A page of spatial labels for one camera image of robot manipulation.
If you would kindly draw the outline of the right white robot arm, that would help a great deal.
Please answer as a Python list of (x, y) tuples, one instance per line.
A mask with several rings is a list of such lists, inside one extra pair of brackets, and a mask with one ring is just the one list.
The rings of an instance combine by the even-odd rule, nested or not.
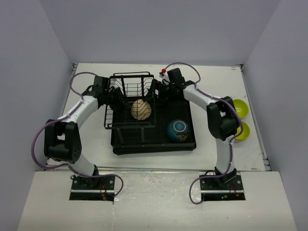
[(226, 189), (237, 173), (233, 160), (233, 144), (238, 137), (237, 128), (243, 127), (232, 98), (229, 96), (220, 98), (203, 92), (197, 87), (196, 82), (185, 81), (179, 68), (169, 71), (162, 69), (160, 77), (162, 81), (154, 79), (151, 82), (150, 89), (143, 99), (152, 102), (150, 97), (155, 96), (157, 90), (158, 102), (167, 103), (172, 98), (183, 99), (206, 111), (208, 129), (216, 139), (217, 148), (217, 163), (213, 178), (218, 188)]

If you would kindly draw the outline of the wooden bowl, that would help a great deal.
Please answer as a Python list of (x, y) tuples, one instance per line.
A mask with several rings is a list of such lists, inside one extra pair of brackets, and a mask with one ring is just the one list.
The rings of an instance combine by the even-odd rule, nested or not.
[(142, 99), (136, 100), (131, 107), (131, 115), (138, 121), (146, 120), (152, 114), (150, 104)]

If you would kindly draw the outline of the blue patterned bowl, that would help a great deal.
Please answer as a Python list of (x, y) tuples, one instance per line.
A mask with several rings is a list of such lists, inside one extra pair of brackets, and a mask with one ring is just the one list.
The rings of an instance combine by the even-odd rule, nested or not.
[(181, 119), (171, 121), (167, 125), (166, 131), (168, 138), (175, 143), (186, 142), (190, 136), (190, 126)]

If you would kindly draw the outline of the beige white bowl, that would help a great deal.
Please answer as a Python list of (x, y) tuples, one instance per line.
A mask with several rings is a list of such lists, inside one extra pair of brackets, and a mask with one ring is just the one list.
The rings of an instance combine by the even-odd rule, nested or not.
[(249, 114), (249, 108), (245, 105), (240, 105), (236, 108), (237, 113), (241, 119), (245, 118)]
[(240, 136), (236, 137), (235, 140), (236, 141), (245, 141), (249, 138), (249, 134), (241, 134)]

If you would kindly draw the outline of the yellow green bowl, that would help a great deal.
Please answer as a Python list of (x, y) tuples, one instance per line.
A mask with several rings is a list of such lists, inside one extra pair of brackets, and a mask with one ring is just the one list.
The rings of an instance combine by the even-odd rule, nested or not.
[(238, 116), (242, 119), (245, 118), (249, 113), (248, 105), (241, 99), (234, 99), (233, 104), (235, 106)]
[(249, 134), (250, 135), (250, 127), (242, 121), (243, 130), (241, 130), (241, 127), (239, 126), (237, 128), (236, 137), (240, 136), (241, 134)]

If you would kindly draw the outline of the black wire dish rack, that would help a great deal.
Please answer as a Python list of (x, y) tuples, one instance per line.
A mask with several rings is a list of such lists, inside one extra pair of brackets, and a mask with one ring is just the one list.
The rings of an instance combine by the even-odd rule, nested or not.
[[(131, 114), (132, 104), (138, 99), (144, 101), (144, 96), (147, 94), (154, 76), (148, 71), (139, 71), (114, 73), (109, 79), (111, 86), (119, 87), (123, 94), (122, 105), (106, 105), (104, 127), (112, 130), (113, 115), (123, 113), (123, 110), (126, 108), (128, 109), (128, 113)], [(150, 116), (152, 116), (155, 109), (155, 102), (150, 103), (150, 106), (152, 108), (152, 114)]]

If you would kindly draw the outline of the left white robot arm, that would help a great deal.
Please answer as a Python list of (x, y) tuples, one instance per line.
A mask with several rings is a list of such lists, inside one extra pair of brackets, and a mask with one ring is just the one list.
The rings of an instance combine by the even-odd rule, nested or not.
[(79, 129), (86, 120), (102, 105), (106, 104), (109, 78), (101, 77), (91, 72), (81, 74), (94, 75), (94, 83), (86, 88), (83, 93), (73, 89), (70, 82), (70, 90), (80, 97), (80, 100), (64, 116), (56, 120), (48, 120), (44, 130), (44, 155), (54, 161), (60, 162), (60, 166), (67, 166), (76, 175), (83, 177), (83, 183), (89, 189), (99, 186), (100, 178), (97, 166), (82, 154), (82, 144)]

